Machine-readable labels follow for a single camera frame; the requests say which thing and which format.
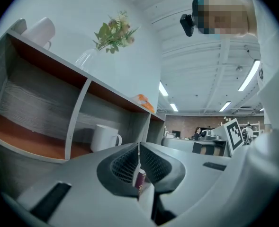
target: fluorescent light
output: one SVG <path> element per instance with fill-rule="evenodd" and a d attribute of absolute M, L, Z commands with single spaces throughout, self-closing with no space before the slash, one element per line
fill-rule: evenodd
<path fill-rule="evenodd" d="M 257 72 L 257 69 L 258 69 L 260 63 L 261 63 L 260 60 L 254 60 L 253 66 L 251 68 L 251 71 L 249 72 L 247 78 L 244 80 L 243 84 L 240 86 L 238 91 L 244 91 L 244 89 L 247 87 L 247 85 L 250 83 L 250 81 L 252 80 L 253 76 Z"/>
<path fill-rule="evenodd" d="M 221 108 L 221 110 L 219 110 L 220 112 L 222 112 L 223 110 L 225 110 L 231 102 L 226 102 L 225 105 Z"/>
<path fill-rule="evenodd" d="M 171 105 L 171 107 L 172 107 L 172 109 L 173 109 L 174 111 L 178 112 L 178 109 L 177 109 L 177 107 L 175 106 L 175 104 L 170 104 L 170 105 Z"/>
<path fill-rule="evenodd" d="M 164 95 L 164 96 L 168 96 L 168 95 L 169 95 L 169 94 L 167 93 L 166 89 L 164 89 L 164 87 L 163 87 L 161 81 L 159 82 L 159 90 L 160 90 L 160 92 L 162 93 L 162 95 Z"/>

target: person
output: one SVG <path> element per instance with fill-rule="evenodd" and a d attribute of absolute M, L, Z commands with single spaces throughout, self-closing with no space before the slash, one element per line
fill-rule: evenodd
<path fill-rule="evenodd" d="M 198 138 L 200 137 L 200 131 L 201 131 L 201 129 L 199 127 L 196 127 L 195 134 L 194 134 L 194 140 L 198 140 Z"/>
<path fill-rule="evenodd" d="M 279 24 L 260 0 L 193 0 L 192 18 L 198 30 L 219 38 L 252 35 L 260 44 L 260 90 L 279 69 Z M 264 109 L 265 132 L 271 129 Z"/>
<path fill-rule="evenodd" d="M 242 129 L 242 136 L 245 144 L 250 144 L 254 138 L 252 126 L 247 124 L 245 128 Z"/>

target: glass vase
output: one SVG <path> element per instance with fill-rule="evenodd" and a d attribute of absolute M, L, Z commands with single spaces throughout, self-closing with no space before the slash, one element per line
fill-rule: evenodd
<path fill-rule="evenodd" d="M 77 59 L 75 66 L 88 74 L 93 74 L 97 68 L 95 63 L 100 51 L 96 48 L 88 49 Z"/>

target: black slot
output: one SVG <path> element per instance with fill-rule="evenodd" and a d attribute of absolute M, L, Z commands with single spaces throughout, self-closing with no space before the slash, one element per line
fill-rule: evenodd
<path fill-rule="evenodd" d="M 225 165 L 221 165 L 221 164 L 216 164 L 216 163 L 212 163 L 212 162 L 206 162 L 203 164 L 203 166 L 212 168 L 212 169 L 216 169 L 219 171 L 224 171 L 226 166 Z"/>
<path fill-rule="evenodd" d="M 174 215 L 171 211 L 164 209 L 159 195 L 157 193 L 154 193 L 151 220 L 153 220 L 155 224 L 159 226 L 174 219 L 175 217 L 176 215 Z"/>
<path fill-rule="evenodd" d="M 56 186 L 31 210 L 31 214 L 47 222 L 70 188 L 71 186 L 66 183 L 56 184 Z"/>

